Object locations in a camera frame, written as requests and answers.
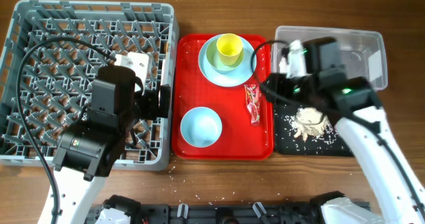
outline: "green bowl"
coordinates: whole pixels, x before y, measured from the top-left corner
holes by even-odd
[[[207,60],[215,71],[221,74],[226,74],[230,71],[234,71],[236,68],[239,67],[240,63],[244,59],[244,50],[242,49],[242,52],[240,52],[238,60],[233,65],[225,65],[221,62],[220,57],[218,55],[218,50],[217,50],[218,38],[219,37],[215,37],[215,40],[211,41],[211,43],[208,45]]]

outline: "gray dish rack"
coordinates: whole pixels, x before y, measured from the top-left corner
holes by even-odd
[[[0,164],[41,163],[21,126],[15,104],[15,83],[25,53],[52,37],[73,37],[106,53],[151,56],[145,87],[173,88],[179,26],[174,9],[162,3],[22,0],[15,6],[0,58]],[[48,163],[63,127],[90,102],[91,82],[107,65],[102,55],[78,44],[41,47],[26,65],[21,97],[27,122]],[[169,163],[171,109],[168,119],[140,120],[134,127],[137,148],[126,151],[116,169],[162,170]]]

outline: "bowl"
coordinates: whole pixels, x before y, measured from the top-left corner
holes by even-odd
[[[180,124],[183,139],[196,148],[213,145],[220,137],[221,131],[220,117],[214,110],[206,107],[189,110]]]
[[[232,65],[225,65],[221,59],[220,59],[220,53],[217,50],[217,41],[218,41],[219,37],[213,37],[211,43],[209,43],[208,47],[207,47],[207,52],[206,52],[206,56],[207,56],[207,60],[210,63],[211,67],[221,73],[221,74],[226,74],[230,71],[235,70],[236,68],[238,68],[238,66],[240,65],[240,63],[242,62],[242,60],[244,59],[244,49],[242,49],[242,51],[240,52],[240,55],[238,57],[238,59],[236,60],[236,62]]]

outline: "plate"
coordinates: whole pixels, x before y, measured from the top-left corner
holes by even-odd
[[[252,70],[250,67],[250,59],[252,56],[252,53],[254,52],[254,48],[252,45],[244,38],[242,39],[242,44],[244,45],[243,49],[243,59],[238,65],[238,68],[226,73],[221,74],[217,72],[210,64],[207,58],[207,47],[208,45],[217,40],[221,35],[214,36],[213,38],[209,39],[201,48],[201,51],[199,52],[198,62],[199,62],[199,68],[204,75],[204,77],[212,82],[213,84],[216,84],[221,87],[233,87],[238,86],[240,84],[245,83],[251,76],[252,76]],[[257,59],[254,59],[254,70],[257,66]]]

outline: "cup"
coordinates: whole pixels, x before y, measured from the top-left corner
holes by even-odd
[[[242,49],[242,39],[235,34],[224,34],[218,38],[218,56],[225,65],[233,65],[238,60]]]

